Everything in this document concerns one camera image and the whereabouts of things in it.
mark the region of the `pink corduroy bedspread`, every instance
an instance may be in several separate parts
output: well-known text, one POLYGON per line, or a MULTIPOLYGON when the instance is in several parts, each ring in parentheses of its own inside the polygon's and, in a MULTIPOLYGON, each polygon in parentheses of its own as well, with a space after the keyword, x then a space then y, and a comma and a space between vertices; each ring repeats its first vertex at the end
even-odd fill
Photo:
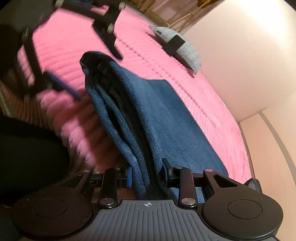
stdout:
MULTIPOLYGON (((229 110, 201 72, 192 75, 175 58, 168 56, 154 39, 149 23, 126 8, 116 24, 115 42, 124 56, 118 63, 146 79, 166 79, 204 132, 221 158, 229 177, 241 183, 251 178, 249 161, 240 129, 229 110)), ((65 10, 56 11, 33 36, 42 70, 49 70, 83 94, 75 101, 66 92, 45 90, 36 99, 23 101, 4 90, 18 118, 49 127, 62 138, 73 160, 72 170, 122 166, 125 160, 107 135, 85 92, 79 60, 89 50, 111 55, 91 28, 91 20, 65 10)), ((33 81, 26 56, 19 61, 29 82, 33 81)))

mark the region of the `blue cloth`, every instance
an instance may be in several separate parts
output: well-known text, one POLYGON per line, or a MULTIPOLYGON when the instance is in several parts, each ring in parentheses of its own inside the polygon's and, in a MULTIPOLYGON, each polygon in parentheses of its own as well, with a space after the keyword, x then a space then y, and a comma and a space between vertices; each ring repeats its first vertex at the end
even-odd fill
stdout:
MULTIPOLYGON (((137 198, 177 197, 178 190, 165 188, 160 178, 162 158, 172 167, 197 173, 214 169, 228 175, 168 82, 140 78, 101 52, 86 52, 80 64, 98 116, 132 166, 137 198)), ((203 200, 200 190, 197 197, 203 200)))

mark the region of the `pink ribbed fabric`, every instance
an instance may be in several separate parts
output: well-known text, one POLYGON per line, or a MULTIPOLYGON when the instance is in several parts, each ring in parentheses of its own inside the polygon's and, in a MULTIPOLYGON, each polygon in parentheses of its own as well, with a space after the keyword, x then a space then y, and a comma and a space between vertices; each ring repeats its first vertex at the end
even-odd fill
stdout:
MULTIPOLYGON (((221 158, 229 177, 244 183, 251 173, 236 121, 201 72, 192 75, 192 71, 168 56, 148 26, 149 23, 132 10, 127 8, 121 12, 115 24, 115 44, 124 59, 118 63, 140 77, 166 79, 221 158)), ((58 10, 34 33, 33 40, 42 70, 55 73, 81 92, 83 98, 78 102, 66 92, 45 90, 36 100, 24 102, 3 90, 17 110, 18 118, 54 130, 69 148, 73 171, 89 168, 103 172, 106 168, 124 165, 124 158, 107 135, 85 92, 85 77, 79 64, 83 53, 93 50, 111 55, 91 28, 91 20, 58 10)), ((32 74, 23 50, 18 57, 31 82, 32 74)))

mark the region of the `blue jeans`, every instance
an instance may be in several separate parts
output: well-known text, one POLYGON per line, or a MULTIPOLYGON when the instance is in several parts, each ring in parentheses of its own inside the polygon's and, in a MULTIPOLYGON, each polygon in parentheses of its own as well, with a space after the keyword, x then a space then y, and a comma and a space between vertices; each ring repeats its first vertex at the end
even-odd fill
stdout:
MULTIPOLYGON (((107 132, 132 166, 138 199, 176 198, 160 178, 162 158, 202 173, 227 170, 202 130, 165 80, 146 80, 101 52, 80 60, 85 85, 107 132)), ((197 197, 203 200, 202 193, 197 197)))

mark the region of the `gray plastic panel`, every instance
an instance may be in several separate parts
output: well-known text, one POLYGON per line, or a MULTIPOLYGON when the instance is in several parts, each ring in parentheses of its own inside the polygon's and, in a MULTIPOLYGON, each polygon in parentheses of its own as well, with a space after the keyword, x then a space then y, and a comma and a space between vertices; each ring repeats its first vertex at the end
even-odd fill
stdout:
MULTIPOLYGON (((227 241, 211 231, 192 210, 172 200, 123 200, 114 209, 101 210, 80 233, 64 241, 227 241)), ((265 241, 276 241, 271 237, 265 241)))

